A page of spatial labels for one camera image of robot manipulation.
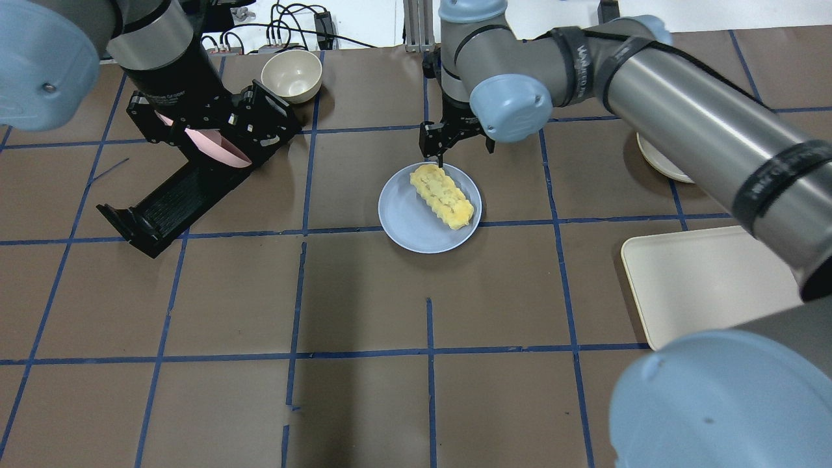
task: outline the pink object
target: pink object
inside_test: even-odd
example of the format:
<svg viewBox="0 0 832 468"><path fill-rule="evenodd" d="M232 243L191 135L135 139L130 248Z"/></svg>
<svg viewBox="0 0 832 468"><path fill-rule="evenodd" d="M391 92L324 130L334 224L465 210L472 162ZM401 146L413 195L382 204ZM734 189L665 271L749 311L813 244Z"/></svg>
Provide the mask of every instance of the pink object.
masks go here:
<svg viewBox="0 0 832 468"><path fill-rule="evenodd" d="M168 127L173 124L171 119L158 112L156 115ZM208 157L216 159L227 166L240 168L251 165L251 160L234 143L229 142L220 135L219 130L194 130L192 128L186 128L185 134L194 142L197 149L204 152Z"/></svg>

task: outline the light blue cap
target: light blue cap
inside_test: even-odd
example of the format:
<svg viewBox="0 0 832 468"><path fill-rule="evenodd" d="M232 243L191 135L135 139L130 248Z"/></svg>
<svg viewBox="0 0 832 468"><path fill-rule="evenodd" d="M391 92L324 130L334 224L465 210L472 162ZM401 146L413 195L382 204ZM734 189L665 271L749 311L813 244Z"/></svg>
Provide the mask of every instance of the light blue cap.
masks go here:
<svg viewBox="0 0 832 468"><path fill-rule="evenodd" d="M679 338L633 363L610 404L617 468L832 466L832 380L747 331Z"/></svg>
<svg viewBox="0 0 832 468"><path fill-rule="evenodd" d="M673 36L671 35L671 32L668 31L665 27L665 22L663 22L659 17L655 17L653 15L639 15L635 17L617 17L612 21L617 21L620 19L631 19L634 21L638 21L641 23L642 26L650 30L650 34L652 34L658 42L667 44L668 46L673 45Z"/></svg>
<svg viewBox="0 0 832 468"><path fill-rule="evenodd" d="M447 22L480 22L506 12L506 0L442 0L439 17Z"/></svg>
<svg viewBox="0 0 832 468"><path fill-rule="evenodd" d="M0 123L69 122L98 79L95 47L75 24L26 0L0 0Z"/></svg>
<svg viewBox="0 0 832 468"><path fill-rule="evenodd" d="M490 138L519 142L546 125L552 96L537 79L508 73L480 82L471 91L471 110Z"/></svg>

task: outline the light blue plate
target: light blue plate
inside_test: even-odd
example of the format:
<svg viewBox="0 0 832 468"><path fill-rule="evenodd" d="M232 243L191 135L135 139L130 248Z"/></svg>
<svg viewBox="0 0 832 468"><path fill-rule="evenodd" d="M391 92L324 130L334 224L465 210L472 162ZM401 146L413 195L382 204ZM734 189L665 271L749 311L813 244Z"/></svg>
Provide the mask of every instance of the light blue plate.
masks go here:
<svg viewBox="0 0 832 468"><path fill-rule="evenodd" d="M473 216L467 226L456 231L436 217L428 204L410 185L410 173L423 164L420 162L396 172L384 184L379 197L379 219L384 232L400 246L417 253L449 251L465 242L477 229L483 214L483 199L477 186L465 172L444 164L443 169L473 205Z"/></svg>

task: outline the white plate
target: white plate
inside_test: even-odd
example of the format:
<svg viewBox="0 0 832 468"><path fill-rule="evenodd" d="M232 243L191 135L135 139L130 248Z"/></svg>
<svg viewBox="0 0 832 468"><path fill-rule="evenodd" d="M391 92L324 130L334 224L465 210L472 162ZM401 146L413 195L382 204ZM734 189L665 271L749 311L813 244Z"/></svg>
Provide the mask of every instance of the white plate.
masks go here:
<svg viewBox="0 0 832 468"><path fill-rule="evenodd" d="M642 137L640 133L636 134L636 140L638 141L638 148L641 150L641 154L644 155L644 159L647 160L647 163L653 166L653 169L656 169L665 177L669 177L674 181L689 184L693 183L687 174L682 172L680 168L676 167L676 164L673 164L665 155L661 154L659 150L657 150L652 143Z"/></svg>
<svg viewBox="0 0 832 468"><path fill-rule="evenodd" d="M742 227L633 237L622 260L654 350L802 303L789 266Z"/></svg>
<svg viewBox="0 0 832 468"><path fill-rule="evenodd" d="M384 184L379 197L379 219L384 232L400 246L417 253L440 253L449 251L465 242L477 229L479 218L483 214L483 199L477 186L465 172L450 164L443 169L463 191L473 205L473 216L467 226L456 231L444 224L431 211L428 204L410 185L410 173L423 164L419 162L396 172Z"/></svg>

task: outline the yellow food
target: yellow food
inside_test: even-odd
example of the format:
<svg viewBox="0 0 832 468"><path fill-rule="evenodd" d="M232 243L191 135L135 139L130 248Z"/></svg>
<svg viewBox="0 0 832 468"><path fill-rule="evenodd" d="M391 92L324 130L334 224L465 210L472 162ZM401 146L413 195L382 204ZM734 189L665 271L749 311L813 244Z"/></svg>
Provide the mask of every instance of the yellow food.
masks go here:
<svg viewBox="0 0 832 468"><path fill-rule="evenodd" d="M445 171L434 164L423 164L410 173L410 185L428 203L436 217L451 229L467 226L473 205Z"/></svg>

